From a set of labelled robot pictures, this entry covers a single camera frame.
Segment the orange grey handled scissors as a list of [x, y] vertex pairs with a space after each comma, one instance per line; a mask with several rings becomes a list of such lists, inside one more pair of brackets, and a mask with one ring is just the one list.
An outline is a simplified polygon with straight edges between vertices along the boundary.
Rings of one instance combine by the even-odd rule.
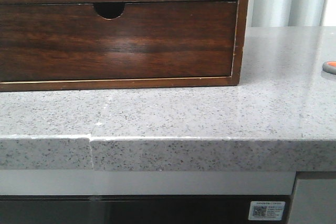
[[336, 61], [326, 61], [322, 65], [322, 70], [329, 74], [336, 75]]

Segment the dark wooden drawer cabinet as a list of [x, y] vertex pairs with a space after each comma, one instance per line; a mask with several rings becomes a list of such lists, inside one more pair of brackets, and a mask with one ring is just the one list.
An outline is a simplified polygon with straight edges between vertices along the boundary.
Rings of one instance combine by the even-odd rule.
[[160, 88], [197, 86], [235, 86], [239, 83], [245, 39], [248, 0], [195, 0], [195, 1], [151, 1], [151, 2], [95, 2], [95, 3], [49, 3], [49, 4], [1, 4], [3, 5], [93, 5], [96, 13], [105, 19], [119, 17], [127, 3], [154, 2], [234, 2], [236, 8], [235, 37], [231, 73], [215, 77], [160, 77], [128, 79], [85, 79], [85, 80], [43, 80], [3, 81], [1, 91], [82, 90], [113, 88]]

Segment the white QR code sticker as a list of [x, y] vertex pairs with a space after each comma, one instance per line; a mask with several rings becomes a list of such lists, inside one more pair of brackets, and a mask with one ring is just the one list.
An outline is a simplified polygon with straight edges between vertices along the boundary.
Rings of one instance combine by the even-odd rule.
[[250, 203], [248, 220], [281, 221], [285, 205], [284, 201], [252, 201]]

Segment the grey cabinet door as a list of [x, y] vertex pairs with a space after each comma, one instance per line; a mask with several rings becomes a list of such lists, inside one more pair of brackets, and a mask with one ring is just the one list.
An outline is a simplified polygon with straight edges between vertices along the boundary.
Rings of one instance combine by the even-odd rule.
[[297, 174], [288, 222], [335, 223], [335, 172]]

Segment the black glass appliance front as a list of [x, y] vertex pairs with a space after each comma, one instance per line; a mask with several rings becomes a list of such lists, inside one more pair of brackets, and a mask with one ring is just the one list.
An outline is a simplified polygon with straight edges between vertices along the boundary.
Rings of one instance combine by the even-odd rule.
[[[284, 201], [281, 221], [248, 220], [252, 201]], [[287, 223], [289, 196], [2, 196], [1, 223]]]

